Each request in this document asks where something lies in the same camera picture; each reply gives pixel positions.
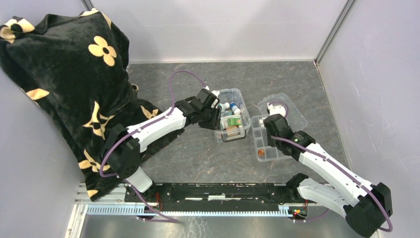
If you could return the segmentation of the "green small medicine box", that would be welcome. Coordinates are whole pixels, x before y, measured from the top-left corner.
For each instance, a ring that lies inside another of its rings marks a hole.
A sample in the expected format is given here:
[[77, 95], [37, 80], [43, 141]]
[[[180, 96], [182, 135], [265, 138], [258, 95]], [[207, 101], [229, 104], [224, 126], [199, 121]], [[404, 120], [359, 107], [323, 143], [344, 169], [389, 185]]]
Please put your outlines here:
[[241, 126], [242, 125], [242, 120], [241, 118], [229, 118], [227, 120], [227, 124], [229, 127], [231, 126]]

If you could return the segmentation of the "clear first aid box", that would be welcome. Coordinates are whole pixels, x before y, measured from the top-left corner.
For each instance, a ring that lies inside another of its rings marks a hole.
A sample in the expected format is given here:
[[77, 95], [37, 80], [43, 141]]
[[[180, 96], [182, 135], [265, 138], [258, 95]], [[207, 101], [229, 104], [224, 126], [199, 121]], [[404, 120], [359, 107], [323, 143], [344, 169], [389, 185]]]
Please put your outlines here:
[[237, 88], [221, 89], [219, 129], [214, 132], [217, 143], [232, 142], [247, 137], [251, 117], [242, 93]]

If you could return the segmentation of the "blue white bandage roll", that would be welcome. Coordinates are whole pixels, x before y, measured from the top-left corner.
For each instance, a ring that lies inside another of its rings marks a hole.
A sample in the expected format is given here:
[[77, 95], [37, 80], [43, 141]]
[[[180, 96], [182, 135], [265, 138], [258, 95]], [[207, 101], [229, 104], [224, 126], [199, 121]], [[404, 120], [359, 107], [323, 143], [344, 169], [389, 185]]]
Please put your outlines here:
[[236, 103], [234, 103], [234, 102], [230, 103], [230, 108], [231, 108], [232, 113], [234, 115], [240, 115], [241, 114], [241, 109], [237, 106]]

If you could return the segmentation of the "clear compartment tray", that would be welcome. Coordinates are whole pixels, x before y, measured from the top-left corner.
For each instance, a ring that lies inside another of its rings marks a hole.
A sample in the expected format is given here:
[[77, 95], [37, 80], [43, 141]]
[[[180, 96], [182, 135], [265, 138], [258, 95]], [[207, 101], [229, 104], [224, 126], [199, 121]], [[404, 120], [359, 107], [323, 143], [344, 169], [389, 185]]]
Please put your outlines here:
[[[291, 156], [284, 155], [276, 147], [271, 147], [268, 144], [266, 128], [264, 127], [263, 120], [267, 118], [268, 115], [259, 115], [251, 118], [251, 129], [253, 134], [255, 153], [257, 160], [259, 162], [268, 162], [268, 161], [279, 161], [291, 159]], [[258, 151], [264, 150], [264, 155], [259, 156]]]

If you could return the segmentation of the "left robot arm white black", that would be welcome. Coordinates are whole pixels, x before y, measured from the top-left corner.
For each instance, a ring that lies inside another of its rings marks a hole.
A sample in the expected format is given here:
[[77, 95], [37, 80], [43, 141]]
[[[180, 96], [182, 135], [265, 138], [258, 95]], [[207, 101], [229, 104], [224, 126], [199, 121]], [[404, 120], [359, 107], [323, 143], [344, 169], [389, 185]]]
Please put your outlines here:
[[145, 122], [128, 127], [121, 124], [114, 126], [105, 141], [101, 165], [109, 165], [113, 170], [110, 176], [126, 181], [142, 201], [152, 201], [156, 189], [153, 180], [140, 167], [140, 155], [158, 139], [191, 124], [218, 130], [221, 112], [219, 95], [220, 91], [205, 87], [197, 96], [173, 102], [168, 110]]

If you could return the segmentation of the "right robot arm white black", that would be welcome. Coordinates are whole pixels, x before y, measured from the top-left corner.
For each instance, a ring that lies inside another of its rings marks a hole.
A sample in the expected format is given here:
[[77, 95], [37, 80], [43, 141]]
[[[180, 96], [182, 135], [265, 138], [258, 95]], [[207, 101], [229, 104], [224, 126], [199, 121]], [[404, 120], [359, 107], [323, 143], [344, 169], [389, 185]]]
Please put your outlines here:
[[263, 120], [268, 144], [324, 178], [320, 184], [304, 174], [297, 174], [286, 188], [292, 202], [302, 199], [318, 203], [343, 217], [360, 236], [371, 237], [376, 231], [392, 232], [392, 197], [384, 183], [373, 184], [330, 156], [304, 131], [294, 132], [281, 114]]

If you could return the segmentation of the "clear box lid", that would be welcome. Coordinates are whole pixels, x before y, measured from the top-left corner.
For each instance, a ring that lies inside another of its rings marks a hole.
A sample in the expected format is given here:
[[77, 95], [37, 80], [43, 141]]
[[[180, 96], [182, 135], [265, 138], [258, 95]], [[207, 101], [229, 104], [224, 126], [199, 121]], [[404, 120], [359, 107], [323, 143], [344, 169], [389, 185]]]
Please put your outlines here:
[[267, 110], [269, 105], [273, 105], [274, 107], [282, 106], [285, 109], [286, 120], [293, 131], [302, 130], [307, 127], [307, 120], [296, 108], [289, 97], [284, 93], [279, 93], [269, 95], [258, 103], [259, 112], [262, 114], [262, 116], [258, 119], [258, 125], [261, 128], [264, 127], [263, 120], [269, 115]]

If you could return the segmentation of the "black blanket with cream flowers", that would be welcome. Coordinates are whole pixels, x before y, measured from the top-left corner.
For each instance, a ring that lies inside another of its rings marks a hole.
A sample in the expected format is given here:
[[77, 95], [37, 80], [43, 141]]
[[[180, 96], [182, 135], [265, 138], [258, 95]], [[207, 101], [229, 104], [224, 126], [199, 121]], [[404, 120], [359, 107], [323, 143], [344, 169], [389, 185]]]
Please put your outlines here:
[[137, 96], [127, 73], [129, 39], [97, 9], [47, 14], [37, 25], [13, 17], [0, 26], [0, 66], [53, 120], [84, 175], [91, 201], [121, 180], [100, 176], [105, 139], [120, 124], [161, 113]]

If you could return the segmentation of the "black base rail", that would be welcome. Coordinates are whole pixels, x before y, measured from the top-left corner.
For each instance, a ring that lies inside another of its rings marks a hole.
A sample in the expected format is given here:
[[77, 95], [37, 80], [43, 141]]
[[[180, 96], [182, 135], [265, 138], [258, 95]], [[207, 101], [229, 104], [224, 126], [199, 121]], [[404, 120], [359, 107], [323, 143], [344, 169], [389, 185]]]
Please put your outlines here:
[[283, 183], [158, 183], [142, 196], [164, 212], [268, 212], [305, 203]]

